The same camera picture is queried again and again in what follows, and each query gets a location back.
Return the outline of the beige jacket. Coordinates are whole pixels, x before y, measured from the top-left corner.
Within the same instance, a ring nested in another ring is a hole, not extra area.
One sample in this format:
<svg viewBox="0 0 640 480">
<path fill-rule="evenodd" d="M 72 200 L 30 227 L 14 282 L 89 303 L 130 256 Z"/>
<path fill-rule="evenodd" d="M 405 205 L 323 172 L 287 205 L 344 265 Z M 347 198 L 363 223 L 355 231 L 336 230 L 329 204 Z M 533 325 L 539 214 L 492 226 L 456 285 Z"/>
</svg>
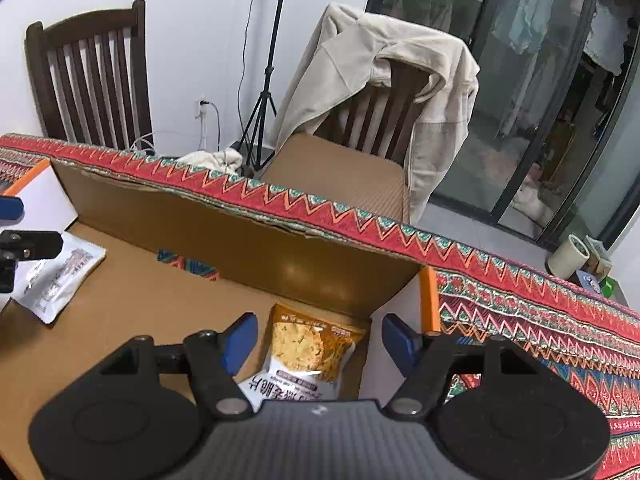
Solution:
<svg viewBox="0 0 640 480">
<path fill-rule="evenodd" d="M 315 132 L 334 106 L 356 96 L 367 84 L 390 88 L 395 62 L 426 76 L 410 99 L 418 117 L 404 158 L 409 218 L 417 222 L 469 134 L 480 66 L 461 39 L 345 3 L 328 4 L 267 141 L 280 150 L 292 134 Z"/>
</svg>

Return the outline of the black light stand tripod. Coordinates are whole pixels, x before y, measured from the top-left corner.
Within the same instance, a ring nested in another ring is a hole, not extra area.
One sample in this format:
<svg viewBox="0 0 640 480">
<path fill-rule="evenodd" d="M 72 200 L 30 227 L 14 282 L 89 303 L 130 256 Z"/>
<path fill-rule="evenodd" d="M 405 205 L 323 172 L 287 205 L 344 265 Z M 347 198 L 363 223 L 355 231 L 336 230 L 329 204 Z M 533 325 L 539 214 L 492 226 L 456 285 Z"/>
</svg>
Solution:
<svg viewBox="0 0 640 480">
<path fill-rule="evenodd" d="M 274 72 L 274 55 L 276 54 L 278 32 L 280 29 L 282 10 L 284 0 L 277 0 L 276 10 L 271 27 L 271 35 L 269 41 L 269 50 L 267 64 L 264 70 L 264 83 L 262 90 L 258 94 L 258 98 L 248 116 L 247 120 L 242 118 L 240 108 L 240 96 L 242 84 L 244 82 L 246 70 L 246 47 L 248 45 L 248 31 L 250 30 L 250 18 L 252 17 L 254 0 L 250 0 L 250 8 L 247 13 L 247 20 L 244 28 L 244 39 L 242 47 L 242 74 L 239 82 L 238 91 L 236 92 L 236 108 L 238 109 L 242 132 L 238 141 L 239 152 L 244 151 L 244 167 L 247 171 L 255 172 L 265 167 L 267 162 L 273 158 L 274 153 L 263 155 L 264 140 L 266 133 L 266 121 L 268 110 L 271 110 L 273 116 L 277 116 L 277 107 L 271 92 L 271 79 Z"/>
</svg>

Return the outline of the dark wooden chair left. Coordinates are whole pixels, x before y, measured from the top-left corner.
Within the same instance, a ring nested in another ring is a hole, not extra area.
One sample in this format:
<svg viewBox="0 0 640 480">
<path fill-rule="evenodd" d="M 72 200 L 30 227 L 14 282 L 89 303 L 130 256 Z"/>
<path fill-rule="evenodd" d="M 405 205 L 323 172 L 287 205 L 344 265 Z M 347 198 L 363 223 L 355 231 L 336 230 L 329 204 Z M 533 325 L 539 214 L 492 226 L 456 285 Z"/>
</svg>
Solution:
<svg viewBox="0 0 640 480">
<path fill-rule="evenodd" d="M 144 0 L 26 29 L 25 54 L 43 135 L 154 152 Z"/>
</svg>

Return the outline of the white silver snack packet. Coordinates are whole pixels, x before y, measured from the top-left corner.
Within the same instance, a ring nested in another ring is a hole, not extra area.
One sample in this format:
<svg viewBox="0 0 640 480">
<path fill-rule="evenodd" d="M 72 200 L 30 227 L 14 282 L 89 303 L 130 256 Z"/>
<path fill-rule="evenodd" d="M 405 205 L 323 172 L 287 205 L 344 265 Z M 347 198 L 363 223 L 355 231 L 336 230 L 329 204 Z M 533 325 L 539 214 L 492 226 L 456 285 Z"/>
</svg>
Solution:
<svg viewBox="0 0 640 480">
<path fill-rule="evenodd" d="M 10 298 L 51 324 L 70 303 L 89 274 L 105 259 L 106 249 L 62 232 L 61 252 L 53 259 L 21 263 L 24 271 Z"/>
</svg>

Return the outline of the cardboard snack box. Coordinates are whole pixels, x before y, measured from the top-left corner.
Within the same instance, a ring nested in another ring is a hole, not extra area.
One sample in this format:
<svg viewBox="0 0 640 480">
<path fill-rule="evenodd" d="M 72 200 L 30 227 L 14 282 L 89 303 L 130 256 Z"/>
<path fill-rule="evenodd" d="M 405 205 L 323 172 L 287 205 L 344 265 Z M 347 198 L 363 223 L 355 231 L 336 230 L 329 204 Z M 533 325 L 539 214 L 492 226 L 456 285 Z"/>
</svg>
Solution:
<svg viewBox="0 0 640 480">
<path fill-rule="evenodd" d="M 52 162 L 73 203 L 70 232 L 104 249 L 52 322 L 10 301 L 1 312 L 1 460 L 37 479 L 28 427 L 43 404 L 133 336 L 178 344 L 275 304 L 367 327 L 419 272 L 413 260 L 273 226 L 128 178 Z"/>
</svg>

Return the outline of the oat crisp snack packet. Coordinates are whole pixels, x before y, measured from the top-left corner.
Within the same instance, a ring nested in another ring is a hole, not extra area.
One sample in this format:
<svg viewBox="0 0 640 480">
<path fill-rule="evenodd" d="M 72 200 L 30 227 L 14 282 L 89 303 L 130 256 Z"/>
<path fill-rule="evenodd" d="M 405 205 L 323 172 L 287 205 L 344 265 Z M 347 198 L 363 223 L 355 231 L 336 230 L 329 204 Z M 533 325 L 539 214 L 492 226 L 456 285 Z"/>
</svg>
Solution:
<svg viewBox="0 0 640 480">
<path fill-rule="evenodd" d="M 358 396 L 369 324 L 275 304 L 262 369 L 240 383 L 255 411 L 266 401 L 335 401 Z"/>
</svg>

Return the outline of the patterned red tablecloth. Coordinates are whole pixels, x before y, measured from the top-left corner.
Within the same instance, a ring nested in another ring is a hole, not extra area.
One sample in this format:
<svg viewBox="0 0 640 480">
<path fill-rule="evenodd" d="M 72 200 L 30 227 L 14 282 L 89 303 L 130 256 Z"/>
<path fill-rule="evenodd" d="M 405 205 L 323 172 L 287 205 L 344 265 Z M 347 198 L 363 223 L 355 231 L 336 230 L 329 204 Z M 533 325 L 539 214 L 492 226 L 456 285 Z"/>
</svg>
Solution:
<svg viewBox="0 0 640 480">
<path fill-rule="evenodd" d="M 455 240 L 254 180 L 38 136 L 6 134 L 1 153 L 18 162 L 62 162 L 177 190 L 238 216 L 408 258 L 419 272 L 431 266 L 437 274 L 442 330 L 475 341 L 505 336 L 541 359 L 608 416 L 612 441 L 600 477 L 638 477 L 639 318 L 631 310 Z M 419 272 L 371 314 L 369 327 L 386 309 L 394 309 L 416 330 L 424 329 Z"/>
</svg>

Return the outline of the white crumpled cloth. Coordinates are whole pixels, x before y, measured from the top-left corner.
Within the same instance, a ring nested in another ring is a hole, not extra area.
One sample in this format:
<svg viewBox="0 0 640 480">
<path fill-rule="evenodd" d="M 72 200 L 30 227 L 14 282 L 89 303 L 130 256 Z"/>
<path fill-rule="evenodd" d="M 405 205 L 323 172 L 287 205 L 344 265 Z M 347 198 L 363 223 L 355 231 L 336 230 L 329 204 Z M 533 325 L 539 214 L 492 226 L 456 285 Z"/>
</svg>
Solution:
<svg viewBox="0 0 640 480">
<path fill-rule="evenodd" d="M 243 156 L 234 148 L 226 148 L 221 152 L 198 150 L 179 157 L 177 162 L 223 172 L 224 174 L 239 174 L 243 165 Z"/>
</svg>

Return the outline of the glass sliding door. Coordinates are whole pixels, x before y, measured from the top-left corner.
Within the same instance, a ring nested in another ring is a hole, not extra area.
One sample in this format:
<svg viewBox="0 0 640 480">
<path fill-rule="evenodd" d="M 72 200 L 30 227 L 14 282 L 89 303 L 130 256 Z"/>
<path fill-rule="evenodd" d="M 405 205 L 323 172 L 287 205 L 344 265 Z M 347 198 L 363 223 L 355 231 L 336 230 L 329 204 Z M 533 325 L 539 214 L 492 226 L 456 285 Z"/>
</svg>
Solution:
<svg viewBox="0 0 640 480">
<path fill-rule="evenodd" d="M 460 38 L 480 66 L 469 135 L 436 203 L 554 246 L 626 98 L 639 0 L 368 0 L 367 8 Z"/>
</svg>

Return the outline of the wooden chair with cushion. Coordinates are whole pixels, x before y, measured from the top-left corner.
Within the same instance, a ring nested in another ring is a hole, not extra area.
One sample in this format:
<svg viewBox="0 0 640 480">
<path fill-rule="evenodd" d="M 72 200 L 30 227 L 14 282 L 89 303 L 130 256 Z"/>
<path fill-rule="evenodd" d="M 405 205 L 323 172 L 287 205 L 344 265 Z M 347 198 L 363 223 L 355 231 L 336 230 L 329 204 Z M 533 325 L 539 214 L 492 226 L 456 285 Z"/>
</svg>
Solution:
<svg viewBox="0 0 640 480">
<path fill-rule="evenodd" d="M 405 159 L 428 73 L 390 63 L 390 85 L 367 84 L 313 133 L 294 133 L 262 180 L 402 223 L 410 217 Z"/>
</svg>

